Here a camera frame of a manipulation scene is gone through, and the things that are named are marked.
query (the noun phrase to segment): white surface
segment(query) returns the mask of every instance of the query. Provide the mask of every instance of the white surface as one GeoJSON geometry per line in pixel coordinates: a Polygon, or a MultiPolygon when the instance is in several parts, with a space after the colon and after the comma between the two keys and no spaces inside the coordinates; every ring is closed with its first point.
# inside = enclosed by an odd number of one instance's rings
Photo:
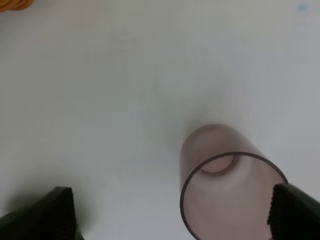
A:
{"type": "Polygon", "coordinates": [[[1,212],[67,185],[88,240],[191,240],[179,150],[216,122],[320,199],[319,2],[35,2],[0,15],[1,212]]]}

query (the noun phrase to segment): white table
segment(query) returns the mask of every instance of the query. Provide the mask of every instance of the white table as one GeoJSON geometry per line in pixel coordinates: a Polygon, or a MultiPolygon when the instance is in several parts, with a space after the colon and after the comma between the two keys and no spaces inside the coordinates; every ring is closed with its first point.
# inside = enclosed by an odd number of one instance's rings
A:
{"type": "Polygon", "coordinates": [[[87,240],[191,240],[179,150],[217,122],[320,199],[319,23],[310,0],[35,0],[0,14],[1,213],[71,186],[87,240]]]}

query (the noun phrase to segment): cup rim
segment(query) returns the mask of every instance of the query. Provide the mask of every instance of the cup rim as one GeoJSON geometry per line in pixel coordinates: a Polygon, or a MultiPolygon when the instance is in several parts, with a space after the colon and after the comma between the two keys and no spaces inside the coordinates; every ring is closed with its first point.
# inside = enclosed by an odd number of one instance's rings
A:
{"type": "Polygon", "coordinates": [[[181,190],[181,194],[180,194],[180,214],[183,220],[183,223],[186,227],[186,229],[188,229],[188,231],[190,232],[190,234],[196,239],[196,240],[202,240],[200,239],[195,233],[194,231],[190,228],[188,222],[187,222],[187,218],[185,216],[185,212],[184,212],[184,200],[185,200],[185,193],[186,193],[186,189],[187,186],[189,184],[189,182],[191,181],[191,179],[193,178],[193,176],[206,164],[216,160],[216,159],[220,159],[223,157],[227,157],[227,156],[248,156],[248,157],[252,157],[255,158],[257,160],[263,161],[266,164],[268,164],[269,166],[271,166],[274,170],[276,170],[276,172],[281,176],[281,178],[283,179],[285,184],[288,184],[288,179],[285,176],[285,174],[280,170],[280,168],[278,168],[272,161],[266,159],[263,156],[254,154],[254,153],[250,153],[250,152],[245,152],[245,151],[234,151],[234,152],[225,152],[222,154],[218,154],[216,156],[210,157],[209,159],[203,161],[202,163],[200,163],[187,177],[187,179],[185,180],[182,190],[181,190]]]}

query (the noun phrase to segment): transparent cup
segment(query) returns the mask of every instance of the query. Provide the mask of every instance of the transparent cup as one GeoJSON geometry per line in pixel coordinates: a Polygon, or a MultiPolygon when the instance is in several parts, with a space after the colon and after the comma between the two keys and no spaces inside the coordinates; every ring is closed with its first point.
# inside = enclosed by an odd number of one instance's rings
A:
{"type": "Polygon", "coordinates": [[[270,240],[267,225],[275,184],[288,183],[242,134],[206,125],[185,140],[180,211],[197,240],[270,240]]]}

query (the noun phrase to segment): orange object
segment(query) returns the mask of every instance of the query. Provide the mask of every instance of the orange object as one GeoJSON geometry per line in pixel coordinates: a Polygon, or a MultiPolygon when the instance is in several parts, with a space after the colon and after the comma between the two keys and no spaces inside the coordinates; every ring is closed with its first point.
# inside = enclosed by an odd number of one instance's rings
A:
{"type": "Polygon", "coordinates": [[[20,11],[29,7],[34,0],[0,0],[0,13],[5,11],[20,11]]]}

